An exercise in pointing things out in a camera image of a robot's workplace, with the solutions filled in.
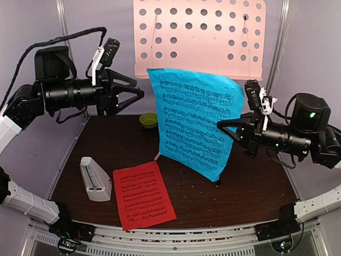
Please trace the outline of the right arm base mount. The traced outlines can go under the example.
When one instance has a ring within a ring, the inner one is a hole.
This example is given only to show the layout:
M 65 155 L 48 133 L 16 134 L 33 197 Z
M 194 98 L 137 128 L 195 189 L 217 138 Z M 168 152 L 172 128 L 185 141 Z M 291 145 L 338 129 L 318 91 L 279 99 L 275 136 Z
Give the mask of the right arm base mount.
M 255 226 L 255 233 L 259 242 L 269 240 L 276 253 L 289 253 L 297 246 L 294 243 L 293 233 L 301 231 L 297 221 L 272 221 Z

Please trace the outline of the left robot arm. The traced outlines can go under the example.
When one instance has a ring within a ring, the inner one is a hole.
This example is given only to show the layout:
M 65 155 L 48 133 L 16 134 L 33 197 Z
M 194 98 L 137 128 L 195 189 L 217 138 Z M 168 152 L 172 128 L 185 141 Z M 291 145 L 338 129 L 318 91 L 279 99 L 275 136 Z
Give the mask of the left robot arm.
M 77 77 L 77 69 L 64 41 L 95 32 L 101 34 L 99 46 L 86 71 L 86 78 Z M 61 111 L 77 108 L 81 115 L 95 106 L 98 115 L 113 116 L 139 101 L 144 92 L 137 81 L 111 70 L 120 43 L 106 38 L 105 27 L 86 29 L 29 46 L 35 50 L 35 81 L 15 92 L 7 90 L 1 103 L 1 150 L 24 131 L 36 117 L 48 113 L 62 123 Z

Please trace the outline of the pink music stand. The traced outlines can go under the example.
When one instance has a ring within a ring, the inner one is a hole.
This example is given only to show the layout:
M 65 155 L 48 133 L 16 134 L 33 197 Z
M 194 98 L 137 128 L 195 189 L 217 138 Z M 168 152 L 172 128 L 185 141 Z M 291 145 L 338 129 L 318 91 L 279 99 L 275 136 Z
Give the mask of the pink music stand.
M 263 1 L 134 1 L 135 76 L 178 69 L 262 79 Z

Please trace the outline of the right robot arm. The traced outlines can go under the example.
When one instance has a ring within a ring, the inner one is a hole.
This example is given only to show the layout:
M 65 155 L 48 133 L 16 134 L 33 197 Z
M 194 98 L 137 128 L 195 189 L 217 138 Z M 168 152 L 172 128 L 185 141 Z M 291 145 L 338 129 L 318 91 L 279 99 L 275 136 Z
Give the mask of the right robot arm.
M 287 117 L 290 104 L 295 100 L 293 113 Z M 217 122 L 217 128 L 237 142 L 245 155 L 256 157 L 259 147 L 266 149 L 267 155 L 286 153 L 301 162 L 311 155 L 315 164 L 329 169 L 340 169 L 340 129 L 329 125 L 331 109 L 323 98 L 309 93 L 297 93 L 288 102 L 284 119 L 286 124 L 269 123 L 260 110 L 243 114 L 239 119 Z M 294 223 L 307 220 L 340 208 L 340 184 L 335 188 L 311 199 L 282 207 L 281 216 L 273 224 L 277 235 L 285 235 Z

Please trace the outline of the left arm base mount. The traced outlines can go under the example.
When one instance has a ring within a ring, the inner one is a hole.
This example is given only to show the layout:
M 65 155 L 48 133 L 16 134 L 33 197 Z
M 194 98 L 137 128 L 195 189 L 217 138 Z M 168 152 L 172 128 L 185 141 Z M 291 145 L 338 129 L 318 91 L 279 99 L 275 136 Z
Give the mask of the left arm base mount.
M 60 225 L 57 223 L 48 225 L 48 231 L 59 238 L 57 242 L 59 252 L 64 255 L 70 255 L 83 247 L 83 242 L 92 241 L 95 226 L 72 221 L 70 225 Z

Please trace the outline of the blue sheet music paper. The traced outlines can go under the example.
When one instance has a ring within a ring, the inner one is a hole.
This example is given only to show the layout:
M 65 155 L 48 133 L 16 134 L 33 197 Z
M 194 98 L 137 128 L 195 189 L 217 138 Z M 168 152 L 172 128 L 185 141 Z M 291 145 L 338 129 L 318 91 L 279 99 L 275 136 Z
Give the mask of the blue sheet music paper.
M 156 98 L 159 153 L 217 181 L 233 146 L 217 122 L 240 117 L 241 86 L 221 75 L 169 68 L 147 72 Z

